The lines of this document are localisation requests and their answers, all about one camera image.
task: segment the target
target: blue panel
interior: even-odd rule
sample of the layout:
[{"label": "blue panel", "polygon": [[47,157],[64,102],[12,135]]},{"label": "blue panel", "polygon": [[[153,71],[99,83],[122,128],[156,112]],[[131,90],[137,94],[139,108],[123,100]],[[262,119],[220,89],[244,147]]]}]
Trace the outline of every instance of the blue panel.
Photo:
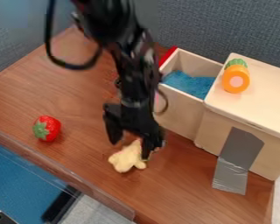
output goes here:
[{"label": "blue panel", "polygon": [[0,209],[20,224],[41,224],[41,215],[61,193],[46,181],[56,178],[31,164],[41,178],[32,174],[13,162],[24,162],[21,157],[10,151],[6,157],[6,151],[0,146]]}]

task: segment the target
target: green object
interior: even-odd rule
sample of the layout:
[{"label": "green object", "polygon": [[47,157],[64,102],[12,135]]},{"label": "green object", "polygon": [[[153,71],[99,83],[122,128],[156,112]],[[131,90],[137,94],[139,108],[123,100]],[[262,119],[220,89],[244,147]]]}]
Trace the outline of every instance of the green object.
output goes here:
[{"label": "green object", "polygon": [[226,64],[224,70],[227,70],[229,67],[234,66],[234,65],[240,65],[240,66],[244,66],[244,67],[248,68],[248,65],[247,65],[245,60],[243,60],[243,59],[232,59]]},{"label": "green object", "polygon": [[33,131],[36,138],[41,138],[43,140],[46,140],[46,136],[50,134],[46,129],[46,122],[37,121],[33,126]]}]

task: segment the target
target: black cable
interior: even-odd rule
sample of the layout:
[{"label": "black cable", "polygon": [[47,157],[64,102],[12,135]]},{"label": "black cable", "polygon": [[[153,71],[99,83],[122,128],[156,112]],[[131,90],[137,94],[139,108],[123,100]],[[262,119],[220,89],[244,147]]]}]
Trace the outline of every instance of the black cable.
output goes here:
[{"label": "black cable", "polygon": [[160,96],[162,96],[162,98],[165,101],[165,105],[164,107],[161,109],[161,111],[154,111],[153,113],[156,114],[157,116],[161,116],[164,112],[167,111],[168,107],[169,107],[169,101],[168,101],[168,97],[165,95],[165,93],[163,91],[161,91],[159,88],[157,88],[157,92]]},{"label": "black cable", "polygon": [[52,39],[53,16],[55,13],[55,6],[56,6],[56,0],[50,0],[45,16],[45,49],[46,49],[47,56],[56,65],[72,70],[85,70],[93,67],[102,54],[102,47],[100,45],[98,46],[94,56],[88,62],[82,65],[69,64],[66,63],[64,60],[57,59],[55,56],[52,55],[51,39]]}]

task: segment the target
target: red object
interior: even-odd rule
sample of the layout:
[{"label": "red object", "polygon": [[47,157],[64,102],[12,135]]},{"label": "red object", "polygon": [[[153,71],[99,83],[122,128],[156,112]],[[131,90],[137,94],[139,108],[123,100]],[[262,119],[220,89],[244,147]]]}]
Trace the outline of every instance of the red object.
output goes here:
[{"label": "red object", "polygon": [[45,142],[53,141],[60,133],[61,122],[57,119],[42,115],[33,125],[33,131],[36,138]]},{"label": "red object", "polygon": [[168,58],[175,52],[175,50],[177,50],[178,48],[174,45],[172,46],[168,52],[162,57],[162,59],[160,59],[160,61],[158,62],[158,67],[161,67],[164,62],[166,62],[166,60],[168,60]]}]

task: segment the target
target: blue cloth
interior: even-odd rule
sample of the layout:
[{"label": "blue cloth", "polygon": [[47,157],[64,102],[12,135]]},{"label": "blue cloth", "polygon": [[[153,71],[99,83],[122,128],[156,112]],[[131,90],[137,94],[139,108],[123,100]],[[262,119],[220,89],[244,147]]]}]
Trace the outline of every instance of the blue cloth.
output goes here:
[{"label": "blue cloth", "polygon": [[166,75],[163,83],[204,100],[214,81],[214,77],[191,77],[176,71]]},{"label": "blue cloth", "polygon": [[[27,166],[35,174],[24,168]],[[0,145],[0,210],[18,223],[43,224],[41,215],[62,192],[46,181],[52,179],[56,180]]]}]

